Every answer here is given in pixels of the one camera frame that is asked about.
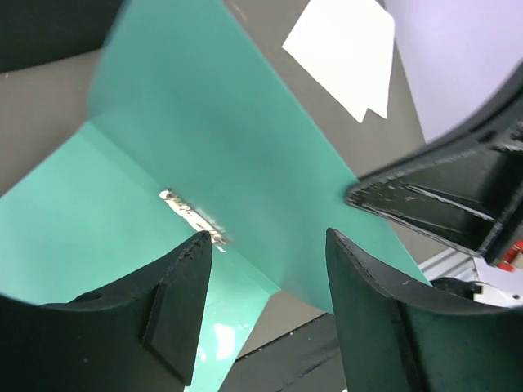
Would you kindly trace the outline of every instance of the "black plastic part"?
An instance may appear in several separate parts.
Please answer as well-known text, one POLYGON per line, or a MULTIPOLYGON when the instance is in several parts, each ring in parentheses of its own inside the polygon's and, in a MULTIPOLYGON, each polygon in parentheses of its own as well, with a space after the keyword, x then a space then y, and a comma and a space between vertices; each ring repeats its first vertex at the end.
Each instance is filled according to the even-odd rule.
POLYGON ((102 46, 123 0, 0 2, 0 73, 102 46))
POLYGON ((464 124, 360 179, 346 202, 497 264, 523 239, 523 66, 464 124))
POLYGON ((523 310, 420 283, 329 229, 327 269, 350 392, 520 392, 523 310))
POLYGON ((211 270, 208 233, 69 304, 0 296, 0 383, 16 391, 183 391, 211 270))
POLYGON ((461 296, 468 300, 474 300, 474 295, 480 294, 482 291, 482 287, 475 282, 464 282, 456 278, 438 278, 431 281, 431 284, 444 292, 461 296))

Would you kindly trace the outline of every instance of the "red component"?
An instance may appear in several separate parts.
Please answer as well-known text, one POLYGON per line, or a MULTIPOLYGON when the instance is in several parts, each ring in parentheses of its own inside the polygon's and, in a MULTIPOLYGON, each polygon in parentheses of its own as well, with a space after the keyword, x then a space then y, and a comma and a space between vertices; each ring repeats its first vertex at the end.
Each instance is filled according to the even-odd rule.
POLYGON ((514 272, 516 268, 514 268, 511 263, 520 253, 523 253, 523 240, 514 242, 514 245, 511 246, 508 252, 505 253, 505 256, 503 256, 503 259, 501 259, 498 268, 504 271, 514 272))

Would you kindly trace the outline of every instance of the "white paper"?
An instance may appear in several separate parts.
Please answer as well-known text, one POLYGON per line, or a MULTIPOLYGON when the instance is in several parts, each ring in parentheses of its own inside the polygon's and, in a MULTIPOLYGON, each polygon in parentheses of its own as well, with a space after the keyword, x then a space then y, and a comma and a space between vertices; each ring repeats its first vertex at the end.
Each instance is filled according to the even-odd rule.
POLYGON ((358 122, 387 118, 394 21, 374 0, 310 0, 283 48, 358 122))

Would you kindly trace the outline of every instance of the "light purple surface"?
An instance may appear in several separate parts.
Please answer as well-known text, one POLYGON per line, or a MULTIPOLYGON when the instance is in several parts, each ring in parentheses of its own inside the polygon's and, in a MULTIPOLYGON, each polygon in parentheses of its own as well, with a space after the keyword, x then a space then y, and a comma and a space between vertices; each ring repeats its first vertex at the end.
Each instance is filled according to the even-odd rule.
POLYGON ((467 119, 523 58, 521 0, 385 0, 425 140, 467 119))
POLYGON ((481 282, 523 297, 523 269, 518 269, 516 272, 511 273, 490 267, 481 258, 474 258, 474 262, 476 263, 477 273, 481 282))

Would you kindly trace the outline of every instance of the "gray table surface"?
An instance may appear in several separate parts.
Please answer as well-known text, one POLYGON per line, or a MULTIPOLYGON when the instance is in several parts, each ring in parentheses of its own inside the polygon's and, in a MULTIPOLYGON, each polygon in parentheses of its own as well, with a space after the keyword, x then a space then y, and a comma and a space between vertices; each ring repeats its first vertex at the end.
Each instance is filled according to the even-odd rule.
MULTIPOLYGON (((226 0, 226 5, 357 176, 422 145, 421 128, 397 51, 392 65, 388 119, 369 111, 359 124, 282 49, 307 1, 226 0)), ((81 125, 99 56, 99 52, 93 52, 0 75, 0 195, 81 125)), ((394 228, 417 262, 445 249, 409 229, 398 225, 394 228)), ((286 293, 276 294, 243 353, 319 314, 319 310, 286 293)))

